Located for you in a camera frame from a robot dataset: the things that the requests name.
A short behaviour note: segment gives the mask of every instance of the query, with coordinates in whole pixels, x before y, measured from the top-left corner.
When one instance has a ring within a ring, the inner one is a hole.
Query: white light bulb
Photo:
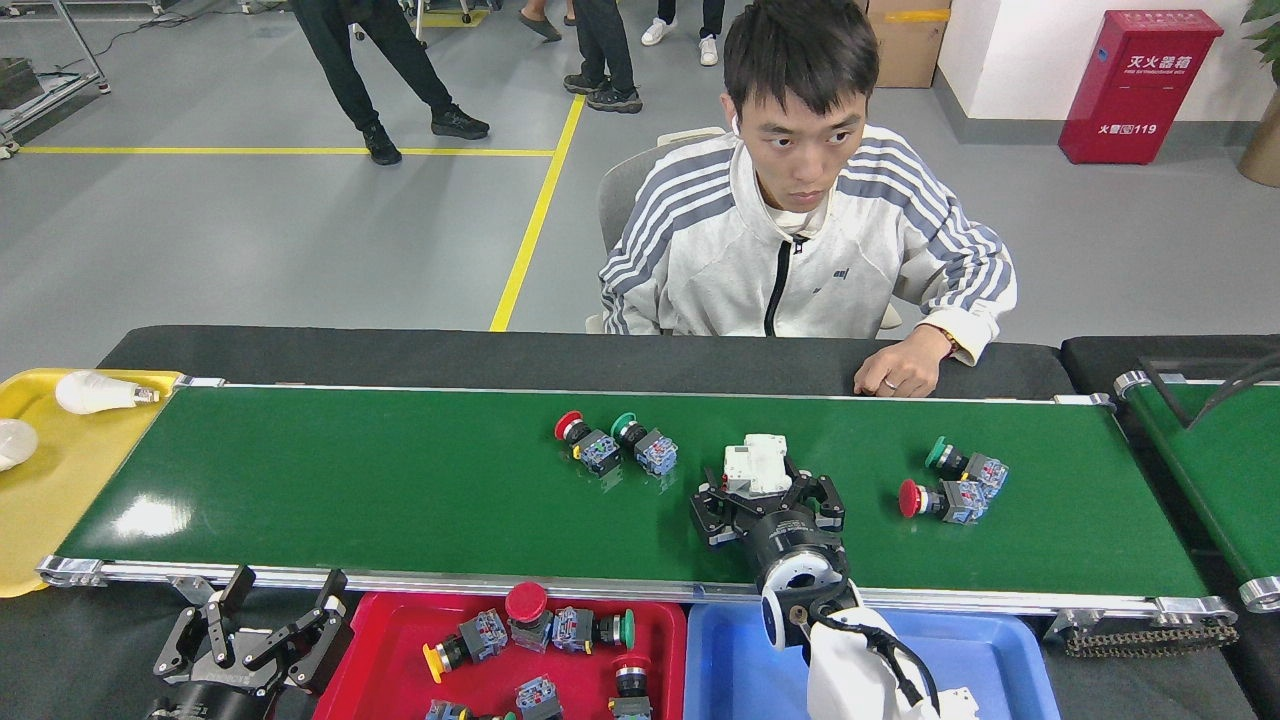
[[[156,402],[160,392],[138,383],[109,378],[93,370],[76,370],[58,380],[54,397],[63,410],[88,415],[113,407],[136,407],[138,404]]]
[[[26,462],[36,452],[36,428],[22,420],[0,420],[0,471]]]

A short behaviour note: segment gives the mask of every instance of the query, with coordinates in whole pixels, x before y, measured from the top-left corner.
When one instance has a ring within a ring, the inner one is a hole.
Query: black hair
[[[787,90],[829,113],[847,95],[870,96],[879,49],[852,0],[755,0],[724,36],[724,90],[739,114],[755,95],[786,109]]]

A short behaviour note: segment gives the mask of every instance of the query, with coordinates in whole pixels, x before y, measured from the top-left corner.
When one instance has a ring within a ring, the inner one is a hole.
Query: hand
[[[854,395],[928,397],[938,384],[938,365],[951,354],[951,341],[933,325],[916,325],[863,363],[854,374]]]

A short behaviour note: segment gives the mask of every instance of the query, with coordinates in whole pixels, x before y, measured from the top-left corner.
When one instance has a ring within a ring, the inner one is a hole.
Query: red tray
[[[549,598],[547,607],[572,605],[599,614],[631,609],[636,644],[649,659],[649,701],[654,720],[680,720],[685,698],[685,614],[678,605]],[[467,662],[436,684],[422,644],[439,643],[458,624],[483,610],[507,612],[502,596],[369,593],[351,621],[356,630],[347,655],[321,696],[314,720],[422,720],[433,700],[461,702],[481,715],[516,711],[516,687],[538,675],[556,684],[566,720],[613,720],[617,697],[612,662],[623,647],[598,646],[591,655],[548,644],[539,655],[513,642],[497,657]]]

